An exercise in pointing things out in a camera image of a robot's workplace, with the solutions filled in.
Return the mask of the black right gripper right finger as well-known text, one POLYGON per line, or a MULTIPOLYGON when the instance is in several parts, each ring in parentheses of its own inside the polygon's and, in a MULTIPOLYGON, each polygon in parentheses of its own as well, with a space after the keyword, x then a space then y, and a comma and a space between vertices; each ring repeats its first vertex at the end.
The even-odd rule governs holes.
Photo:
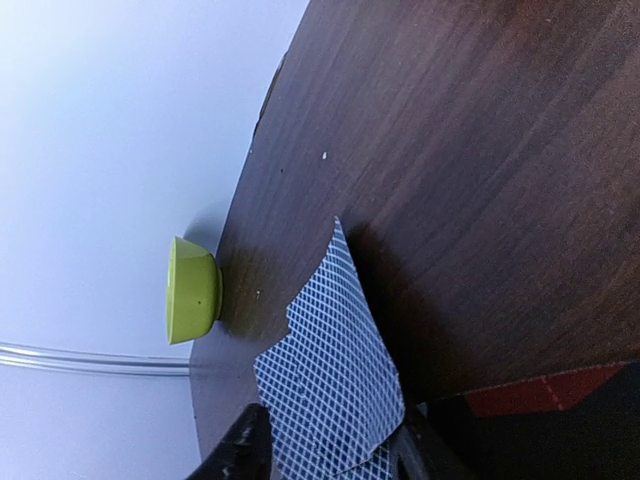
POLYGON ((406 408, 390 442, 392 479, 459 479, 460 462, 431 427, 425 402, 406 408))

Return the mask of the left aluminium frame post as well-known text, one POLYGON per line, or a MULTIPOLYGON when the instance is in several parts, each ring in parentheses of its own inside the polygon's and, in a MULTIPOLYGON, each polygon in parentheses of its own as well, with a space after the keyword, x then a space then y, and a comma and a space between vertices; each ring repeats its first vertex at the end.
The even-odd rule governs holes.
POLYGON ((51 372, 140 378, 186 378, 189 360, 50 349, 2 342, 1 365, 51 372))

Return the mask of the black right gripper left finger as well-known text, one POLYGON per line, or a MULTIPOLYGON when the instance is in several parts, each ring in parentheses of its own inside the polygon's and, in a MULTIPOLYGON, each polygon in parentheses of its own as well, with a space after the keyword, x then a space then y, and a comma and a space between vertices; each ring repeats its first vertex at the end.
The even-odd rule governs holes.
POLYGON ((187 479, 269 479, 272 452, 268 410, 251 403, 187 479))

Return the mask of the lime green plastic bowl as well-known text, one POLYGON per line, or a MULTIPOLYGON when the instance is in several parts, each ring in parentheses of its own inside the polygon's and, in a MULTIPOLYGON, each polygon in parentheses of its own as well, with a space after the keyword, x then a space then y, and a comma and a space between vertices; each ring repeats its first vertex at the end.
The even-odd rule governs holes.
POLYGON ((220 318, 223 277, 214 255, 174 237, 166 294, 166 331, 170 345, 197 340, 220 318))

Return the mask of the round red black poker mat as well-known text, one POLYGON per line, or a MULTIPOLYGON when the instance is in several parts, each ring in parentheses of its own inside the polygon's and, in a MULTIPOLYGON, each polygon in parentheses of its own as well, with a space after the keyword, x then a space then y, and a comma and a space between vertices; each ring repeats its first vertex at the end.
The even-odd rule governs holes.
POLYGON ((615 363, 434 402, 428 418, 481 479, 636 479, 639 365, 615 363))

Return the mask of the dealt blue playing card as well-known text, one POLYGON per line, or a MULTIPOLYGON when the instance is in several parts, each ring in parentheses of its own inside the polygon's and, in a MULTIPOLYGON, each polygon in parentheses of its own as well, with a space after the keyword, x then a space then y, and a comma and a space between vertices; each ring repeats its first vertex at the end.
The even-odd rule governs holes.
POLYGON ((399 373, 341 223, 286 319, 288 334, 254 363, 281 478, 392 478, 389 441, 405 416, 399 373))

